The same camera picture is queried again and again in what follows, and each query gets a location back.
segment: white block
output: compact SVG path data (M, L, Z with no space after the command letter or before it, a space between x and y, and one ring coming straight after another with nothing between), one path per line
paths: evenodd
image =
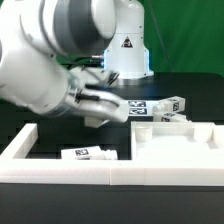
M135 128L136 141L139 141L139 142L150 141L152 139L152 132L153 132L152 126L148 126L148 127L137 126Z
M196 125L194 127L194 140L197 142L210 142L213 128L209 126Z

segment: white tray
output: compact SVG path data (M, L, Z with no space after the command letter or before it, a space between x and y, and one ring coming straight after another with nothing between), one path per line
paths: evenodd
M137 158L137 150L150 141L136 141L136 133L153 125L154 140L165 148L154 148L153 156ZM39 184L101 184L101 185L188 185L224 186L224 126L212 123L149 123L131 125L132 156L129 161L73 161L62 159L25 159L38 138L37 125L27 124L0 156L0 182ZM206 143L188 142L197 130L212 129L211 140ZM173 145L173 140L180 141Z

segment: warning label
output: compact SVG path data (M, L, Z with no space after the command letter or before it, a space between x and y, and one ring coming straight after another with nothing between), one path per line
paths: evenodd
M124 47L124 48L133 48L132 46L132 43L129 39L129 37L127 37L124 41L124 43L121 45L121 47Z

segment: green backdrop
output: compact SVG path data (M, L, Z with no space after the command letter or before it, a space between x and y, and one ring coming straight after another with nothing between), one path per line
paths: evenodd
M139 1L145 7L145 45L151 51L151 68L156 72L169 72L148 0ZM151 2L173 71L208 72L224 76L223 0Z

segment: cable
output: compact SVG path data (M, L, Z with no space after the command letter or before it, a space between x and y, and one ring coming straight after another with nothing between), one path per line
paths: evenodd
M168 65L170 67L170 71L173 72L173 65L172 65L172 63L170 61L169 55L167 53L166 46L164 44L164 41L163 41L163 38L162 38L162 35L161 35L161 32L160 32L160 29L159 29L159 24L158 24L158 21L157 21L154 9L152 7L152 1L148 0L148 3L149 3L149 9L150 9L150 12L151 12L151 16L152 16L152 19L153 19L153 22L154 22L154 25L156 27L156 31L157 31L157 34L158 34L158 37L159 37L159 41L160 41L160 44L161 44L162 49L163 49L163 53L164 53L164 55L166 57Z

